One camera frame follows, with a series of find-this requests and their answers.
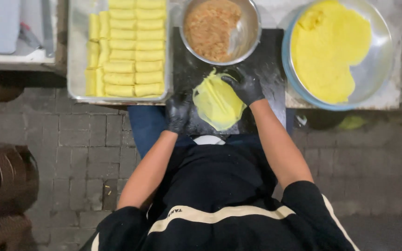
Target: bowl rim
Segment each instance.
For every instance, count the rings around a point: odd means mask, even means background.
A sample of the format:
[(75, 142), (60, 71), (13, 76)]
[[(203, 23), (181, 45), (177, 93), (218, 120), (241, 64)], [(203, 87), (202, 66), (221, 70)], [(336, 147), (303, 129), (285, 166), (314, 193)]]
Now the bowl rim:
[(185, 16), (186, 16), (186, 12), (188, 9), (188, 6), (190, 5), (190, 3), (194, 1), (194, 0), (187, 0), (184, 3), (184, 7), (182, 8), (182, 12), (181, 12), (181, 17), (180, 17), (180, 26), (179, 26), (179, 34), (181, 36), (181, 39), (185, 45), (185, 47), (188, 49), (188, 51), (190, 51), (195, 57), (197, 57), (198, 59), (212, 64), (212, 65), (217, 65), (217, 66), (228, 66), (228, 65), (233, 65), (239, 62), (244, 61), (245, 59), (247, 59), (257, 48), (258, 44), (260, 43), (260, 38), (261, 38), (261, 33), (262, 33), (262, 27), (261, 27), (261, 16), (260, 16), (260, 12), (257, 9), (257, 5), (255, 4), (255, 2), (253, 0), (248, 0), (249, 3), (254, 7), (255, 13), (257, 14), (257, 22), (258, 22), (258, 31), (257, 31), (257, 36), (256, 36), (256, 40), (254, 42), (254, 44), (251, 46), (251, 48), (245, 53), (243, 54), (241, 57), (232, 60), (232, 61), (228, 61), (228, 62), (215, 62), (215, 61), (210, 61), (208, 59), (205, 59), (204, 57), (198, 55), (198, 53), (196, 53), (192, 47), (189, 45), (187, 39), (185, 38), (185, 34), (184, 34), (184, 21), (185, 21)]
[[(386, 83), (388, 82), (388, 79), (392, 76), (393, 72), (393, 68), (394, 68), (394, 45), (393, 45), (393, 40), (392, 40), (392, 33), (389, 29), (389, 26), (387, 25), (387, 22), (385, 21), (384, 17), (382, 16), (382, 14), (379, 12), (379, 10), (370, 2), (368, 2), (367, 0), (360, 0), (365, 2), (368, 6), (370, 6), (377, 14), (378, 16), (381, 18), (382, 22), (384, 23), (384, 26), (387, 28), (387, 32), (389, 34), (389, 43), (392, 47), (392, 54), (390, 56), (390, 67), (389, 67), (389, 71), (386, 74), (382, 84), (380, 85), (380, 87), (368, 98), (366, 98), (363, 101), (357, 102), (357, 103), (353, 103), (353, 104), (349, 104), (348, 102), (338, 102), (338, 103), (329, 103), (323, 100), (320, 100), (319, 98), (317, 98), (315, 95), (313, 95), (310, 90), (308, 90), (308, 88), (305, 87), (305, 85), (300, 81), (299, 76), (297, 75), (297, 72), (294, 68), (294, 63), (293, 63), (293, 57), (292, 57), (292, 46), (291, 46), (291, 41), (292, 41), (292, 37), (293, 37), (293, 30), (294, 30), (294, 26), (295, 24), (298, 22), (298, 20), (303, 16), (303, 14), (305, 14), (305, 12), (313, 5), (320, 3), (320, 2), (324, 2), (327, 0), (315, 0), (311, 3), (305, 4), (304, 6), (302, 6), (302, 8), (299, 10), (298, 14), (294, 17), (294, 19), (291, 21), (290, 25), (288, 26), (287, 30), (289, 32), (288, 35), (288, 44), (287, 46), (289, 46), (288, 54), (289, 54), (289, 67), (288, 69), (291, 71), (290, 74), (295, 76), (295, 80), (298, 84), (301, 85), (302, 87), (302, 91), (305, 91), (307, 95), (310, 95), (317, 103), (320, 103), (321, 106), (323, 106), (322, 108), (324, 109), (328, 109), (328, 110), (334, 110), (334, 111), (344, 111), (344, 110), (350, 110), (350, 109), (354, 109), (358, 106), (360, 106), (362, 103), (366, 102), (367, 100), (369, 100), (371, 97), (373, 97), (377, 92), (379, 92), (381, 89), (383, 89), (386, 86)], [(303, 99), (305, 99), (305, 97), (303, 97), (303, 95), (301, 94), (301, 92), (299, 92), (299, 87), (295, 87), (293, 86), (293, 88), (296, 90), (297, 93), (299, 93)]]

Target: cream stripe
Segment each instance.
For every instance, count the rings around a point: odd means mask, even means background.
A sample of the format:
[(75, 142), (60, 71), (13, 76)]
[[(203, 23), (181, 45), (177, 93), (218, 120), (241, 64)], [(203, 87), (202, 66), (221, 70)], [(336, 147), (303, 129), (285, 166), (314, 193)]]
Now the cream stripe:
[(96, 237), (92, 241), (91, 251), (99, 251), (99, 233), (97, 233)]
[(275, 211), (267, 211), (255, 206), (225, 207), (215, 213), (206, 213), (188, 206), (174, 206), (170, 210), (170, 213), (166, 219), (156, 221), (153, 226), (151, 226), (148, 234), (151, 232), (164, 231), (173, 219), (184, 219), (192, 222), (214, 224), (226, 219), (227, 217), (240, 217), (252, 214), (263, 215), (272, 219), (281, 220), (288, 215), (295, 213), (286, 206), (282, 206)]
[(350, 239), (349, 235), (347, 234), (347, 231), (345, 231), (343, 226), (340, 224), (338, 218), (335, 215), (333, 207), (332, 207), (331, 203), (328, 201), (327, 197), (325, 197), (325, 195), (322, 195), (322, 197), (323, 197), (323, 201), (325, 202), (325, 206), (327, 207), (327, 209), (330, 212), (333, 220), (336, 222), (336, 225), (338, 225), (338, 228), (342, 231), (342, 233), (345, 236), (345, 238), (351, 243), (351, 245), (353, 246), (353, 249), (355, 251), (360, 251), (359, 248), (356, 247), (356, 245), (353, 243), (352, 239)]

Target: forearm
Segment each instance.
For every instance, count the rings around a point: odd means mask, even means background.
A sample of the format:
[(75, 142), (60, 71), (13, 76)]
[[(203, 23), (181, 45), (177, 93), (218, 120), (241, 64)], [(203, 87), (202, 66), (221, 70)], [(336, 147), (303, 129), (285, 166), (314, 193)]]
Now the forearm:
[(305, 159), (272, 112), (268, 100), (256, 101), (250, 108), (257, 123), (266, 158), (282, 188), (285, 189), (299, 180), (313, 182)]
[(170, 131), (161, 133), (158, 141), (148, 151), (127, 181), (117, 208), (134, 206), (142, 208), (164, 178), (171, 153), (178, 135)]

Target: blue jeans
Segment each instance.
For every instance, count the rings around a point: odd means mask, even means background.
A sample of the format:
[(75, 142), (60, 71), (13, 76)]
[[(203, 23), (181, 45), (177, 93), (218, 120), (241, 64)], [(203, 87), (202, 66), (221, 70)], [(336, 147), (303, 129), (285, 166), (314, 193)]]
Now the blue jeans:
[[(137, 151), (143, 158), (145, 154), (159, 139), (161, 133), (167, 127), (164, 106), (129, 106), (131, 129), (133, 130), (134, 142)], [(295, 110), (286, 110), (286, 121), (288, 133), (291, 134)], [(230, 145), (251, 145), (262, 148), (257, 134), (231, 135), (226, 144)], [(187, 135), (179, 136), (175, 147), (187, 147), (196, 143)]]

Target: stack of yellow crepes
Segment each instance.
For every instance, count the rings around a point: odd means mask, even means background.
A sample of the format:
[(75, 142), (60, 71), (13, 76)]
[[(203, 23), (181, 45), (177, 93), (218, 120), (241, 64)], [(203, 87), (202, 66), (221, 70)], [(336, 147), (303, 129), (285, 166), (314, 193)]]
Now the stack of yellow crepes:
[(109, 11), (90, 14), (87, 96), (163, 94), (165, 3), (165, 0), (109, 0)]

